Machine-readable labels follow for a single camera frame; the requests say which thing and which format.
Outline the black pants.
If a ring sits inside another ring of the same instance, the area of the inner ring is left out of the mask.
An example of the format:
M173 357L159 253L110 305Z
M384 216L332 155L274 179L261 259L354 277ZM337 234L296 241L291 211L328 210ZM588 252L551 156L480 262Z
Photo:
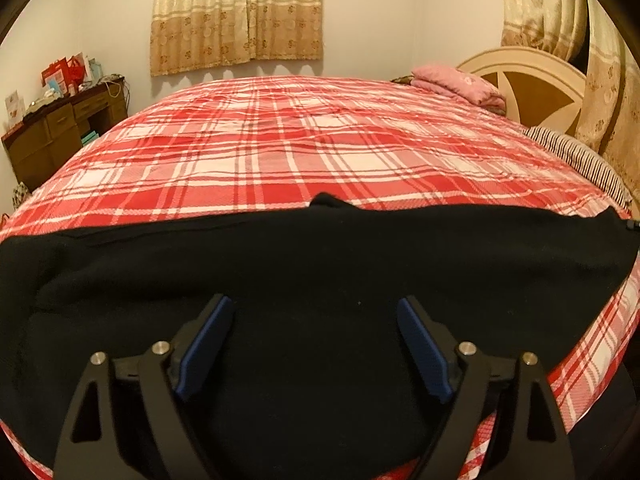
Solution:
M448 410L397 322L413 296L456 341L577 346L639 255L614 209L307 207L12 235L1 245L1 419L54 470L93 353L140 356L216 295L230 307L181 417L209 479L409 474Z

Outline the striped grey pillow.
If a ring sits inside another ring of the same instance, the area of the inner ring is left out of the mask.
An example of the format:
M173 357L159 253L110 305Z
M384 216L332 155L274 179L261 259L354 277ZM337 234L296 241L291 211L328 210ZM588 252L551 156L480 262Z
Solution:
M629 209L632 198L623 179L599 154L572 136L543 126L526 128L524 134L569 164L620 206Z

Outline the cream wooden headboard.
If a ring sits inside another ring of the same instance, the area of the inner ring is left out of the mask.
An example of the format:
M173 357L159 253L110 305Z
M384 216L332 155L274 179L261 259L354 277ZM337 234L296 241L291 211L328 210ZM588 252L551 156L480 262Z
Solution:
M512 122L576 133L586 75L570 63L529 47L500 47L474 55L459 70L494 84L506 98L506 117Z

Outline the pink folded blanket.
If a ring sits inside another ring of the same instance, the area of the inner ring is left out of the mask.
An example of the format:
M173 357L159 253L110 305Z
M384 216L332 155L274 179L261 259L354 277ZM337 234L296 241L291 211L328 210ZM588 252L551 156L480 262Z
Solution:
M446 65L423 65L411 72L413 87L450 96L472 105L506 114L506 97L486 79Z

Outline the beige corner curtain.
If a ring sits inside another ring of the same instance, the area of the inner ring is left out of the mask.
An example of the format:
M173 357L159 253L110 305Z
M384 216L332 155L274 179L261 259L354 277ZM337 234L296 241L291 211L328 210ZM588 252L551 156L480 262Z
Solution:
M576 139L598 152L639 195L639 66L597 0L503 0L501 43L565 62L588 49Z

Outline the teal box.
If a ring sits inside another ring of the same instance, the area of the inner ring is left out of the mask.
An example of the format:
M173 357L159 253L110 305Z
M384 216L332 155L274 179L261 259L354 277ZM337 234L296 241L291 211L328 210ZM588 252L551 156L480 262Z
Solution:
M96 140L99 136L99 133L97 133L96 131L91 131L81 138L81 143L83 146L86 146L87 144Z

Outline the brown wooden desk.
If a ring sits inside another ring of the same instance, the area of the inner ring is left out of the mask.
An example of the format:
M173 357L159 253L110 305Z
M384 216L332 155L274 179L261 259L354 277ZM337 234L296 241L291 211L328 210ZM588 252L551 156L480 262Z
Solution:
M128 117L129 89L115 75L76 96L66 96L29 114L2 136L16 180L33 191L79 150L89 134L107 133Z

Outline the red plaid bed cover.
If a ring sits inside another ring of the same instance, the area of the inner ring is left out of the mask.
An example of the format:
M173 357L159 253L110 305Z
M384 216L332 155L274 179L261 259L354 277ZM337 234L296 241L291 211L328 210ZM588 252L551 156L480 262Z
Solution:
M321 194L372 211L515 206L590 218L611 208L632 219L524 130L392 82L289 76L199 84L82 148L12 214L1 245L12 235L300 209ZM574 478L594 476L608 450L638 430L639 403L622 362L638 322L639 256L547 375L570 430ZM493 426L492 418L480 423L456 479L480 479ZM31 476L56 479L2 419L1 429Z

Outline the white greeting card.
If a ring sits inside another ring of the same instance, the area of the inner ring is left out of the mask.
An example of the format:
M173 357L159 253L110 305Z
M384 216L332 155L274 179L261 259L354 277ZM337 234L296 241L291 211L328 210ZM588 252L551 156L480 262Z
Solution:
M4 102L6 102L6 114L8 114L9 128L13 128L18 125L24 118L24 100L21 98L17 91L13 91L9 96L6 97Z

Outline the red gift bag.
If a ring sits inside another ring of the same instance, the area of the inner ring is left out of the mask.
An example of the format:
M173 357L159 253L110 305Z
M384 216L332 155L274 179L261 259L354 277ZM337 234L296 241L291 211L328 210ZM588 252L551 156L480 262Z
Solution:
M43 87L52 88L61 96L76 93L87 78L86 64L81 54L60 58L41 73Z

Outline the beige window curtain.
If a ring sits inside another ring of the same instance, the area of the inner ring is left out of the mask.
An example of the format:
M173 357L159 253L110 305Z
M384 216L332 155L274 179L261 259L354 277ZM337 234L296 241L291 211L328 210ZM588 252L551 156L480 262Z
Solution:
M150 75L323 58L322 0L154 0Z

